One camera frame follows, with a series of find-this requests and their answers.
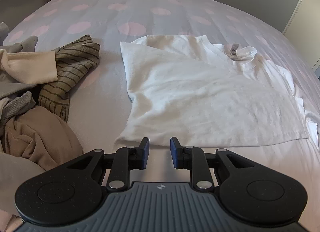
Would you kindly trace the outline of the white t-shirt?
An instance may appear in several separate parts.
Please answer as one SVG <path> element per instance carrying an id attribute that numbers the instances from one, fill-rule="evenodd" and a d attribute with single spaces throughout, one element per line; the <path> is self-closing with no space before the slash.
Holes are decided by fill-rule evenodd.
<path id="1" fill-rule="evenodd" d="M 318 144 L 319 115 L 285 68 L 252 46 L 206 36 L 149 35 L 122 42 L 131 112 L 117 143 L 166 146 Z"/>

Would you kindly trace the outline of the pink dotted bed sheet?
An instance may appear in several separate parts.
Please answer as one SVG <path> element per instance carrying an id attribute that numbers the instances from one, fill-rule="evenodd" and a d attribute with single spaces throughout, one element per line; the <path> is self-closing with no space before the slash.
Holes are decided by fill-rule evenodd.
<path id="1" fill-rule="evenodd" d="M 85 151 L 113 151 L 131 110 L 120 42 L 150 34 L 205 35 L 213 44 L 253 46 L 293 74 L 319 113 L 319 80 L 291 43 L 263 21 L 213 0 L 53 0 L 25 16 L 4 43 L 37 36 L 37 51 L 47 51 L 86 34 L 101 46 L 100 64 L 75 89 L 68 119 Z"/>

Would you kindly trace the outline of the beige garment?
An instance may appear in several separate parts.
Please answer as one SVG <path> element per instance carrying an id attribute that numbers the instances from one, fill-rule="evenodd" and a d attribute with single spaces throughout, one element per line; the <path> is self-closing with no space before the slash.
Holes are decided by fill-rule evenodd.
<path id="1" fill-rule="evenodd" d="M 67 123 L 41 106 L 10 118 L 2 131 L 4 153 L 30 160 L 46 171 L 83 154 Z"/>

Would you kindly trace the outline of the olive striped garment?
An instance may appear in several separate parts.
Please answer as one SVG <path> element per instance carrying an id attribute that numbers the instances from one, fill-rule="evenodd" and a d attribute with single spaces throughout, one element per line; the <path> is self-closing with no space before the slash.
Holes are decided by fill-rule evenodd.
<path id="1" fill-rule="evenodd" d="M 57 81 L 44 84 L 38 104 L 67 122 L 72 89 L 100 63 L 100 45 L 90 35 L 55 50 Z"/>

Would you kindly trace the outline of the grey garment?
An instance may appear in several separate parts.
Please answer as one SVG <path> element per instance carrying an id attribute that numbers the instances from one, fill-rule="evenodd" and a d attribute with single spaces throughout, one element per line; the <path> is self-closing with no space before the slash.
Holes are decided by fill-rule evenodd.
<path id="1" fill-rule="evenodd" d="M 3 41 L 9 33 L 6 23 L 1 22 L 1 49 L 7 53 L 34 52 L 38 38 L 31 36 L 20 43 L 5 46 Z M 8 73 L 1 70 L 1 125 L 3 126 L 15 115 L 23 114 L 35 106 L 30 88 L 33 84 L 19 83 Z"/>

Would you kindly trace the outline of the cream long sleeve garment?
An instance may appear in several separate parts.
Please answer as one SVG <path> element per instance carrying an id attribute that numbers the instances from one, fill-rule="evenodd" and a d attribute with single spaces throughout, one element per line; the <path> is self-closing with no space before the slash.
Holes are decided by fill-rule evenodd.
<path id="1" fill-rule="evenodd" d="M 57 81 L 55 52 L 7 53 L 1 49 L 1 71 L 24 84 L 45 84 Z"/>

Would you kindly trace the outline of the cream cabinet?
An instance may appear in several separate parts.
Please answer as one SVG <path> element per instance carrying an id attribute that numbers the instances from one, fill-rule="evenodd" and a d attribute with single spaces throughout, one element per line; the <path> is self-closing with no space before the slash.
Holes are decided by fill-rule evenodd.
<path id="1" fill-rule="evenodd" d="M 319 68 L 319 0 L 299 0 L 283 34 L 313 71 Z"/>

